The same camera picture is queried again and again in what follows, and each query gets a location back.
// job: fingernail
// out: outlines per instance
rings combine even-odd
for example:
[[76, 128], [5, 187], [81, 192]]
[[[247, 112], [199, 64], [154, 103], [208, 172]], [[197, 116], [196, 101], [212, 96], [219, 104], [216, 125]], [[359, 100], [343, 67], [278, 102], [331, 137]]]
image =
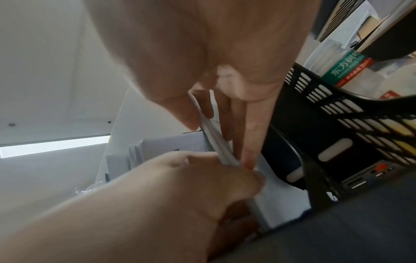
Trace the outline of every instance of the fingernail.
[[264, 185], [264, 183], [266, 182], [266, 178], [264, 177], [264, 175], [258, 171], [254, 171], [254, 175], [256, 176], [257, 180]]

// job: white ceiling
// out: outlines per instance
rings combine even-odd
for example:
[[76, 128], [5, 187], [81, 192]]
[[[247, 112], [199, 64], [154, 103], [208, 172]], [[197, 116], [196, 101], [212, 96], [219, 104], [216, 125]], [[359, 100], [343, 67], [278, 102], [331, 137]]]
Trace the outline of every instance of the white ceiling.
[[110, 133], [127, 87], [81, 0], [0, 0], [0, 145]]

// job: hand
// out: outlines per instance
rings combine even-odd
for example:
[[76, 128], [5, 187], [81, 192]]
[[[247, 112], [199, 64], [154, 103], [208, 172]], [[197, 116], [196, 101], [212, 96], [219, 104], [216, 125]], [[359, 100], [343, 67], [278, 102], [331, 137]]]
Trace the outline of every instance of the hand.
[[85, 0], [97, 29], [143, 95], [191, 130], [188, 91], [252, 169], [283, 80], [320, 0]]
[[168, 153], [26, 227], [0, 262], [206, 262], [257, 229], [239, 201], [263, 184], [215, 153]]

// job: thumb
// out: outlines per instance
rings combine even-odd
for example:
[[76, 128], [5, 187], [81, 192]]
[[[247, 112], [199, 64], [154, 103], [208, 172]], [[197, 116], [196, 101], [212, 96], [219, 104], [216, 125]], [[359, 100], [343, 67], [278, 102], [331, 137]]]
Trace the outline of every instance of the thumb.
[[241, 167], [210, 165], [197, 166], [193, 175], [199, 177], [194, 188], [195, 207], [204, 214], [220, 220], [227, 208], [241, 200], [251, 199], [260, 192], [265, 183], [262, 174]]
[[180, 97], [157, 101], [156, 103], [165, 108], [190, 130], [198, 129], [201, 124], [198, 109], [192, 102], [188, 93]]

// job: green label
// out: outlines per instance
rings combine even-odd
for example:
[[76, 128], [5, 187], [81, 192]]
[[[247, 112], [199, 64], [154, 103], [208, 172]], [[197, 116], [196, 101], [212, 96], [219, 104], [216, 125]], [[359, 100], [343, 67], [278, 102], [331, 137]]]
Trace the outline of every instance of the green label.
[[363, 54], [360, 54], [355, 50], [351, 50], [340, 60], [338, 60], [338, 62], [335, 63], [335, 65], [322, 76], [322, 80], [331, 85], [335, 85], [351, 71], [353, 71], [358, 65], [360, 65], [365, 59], [366, 56]]

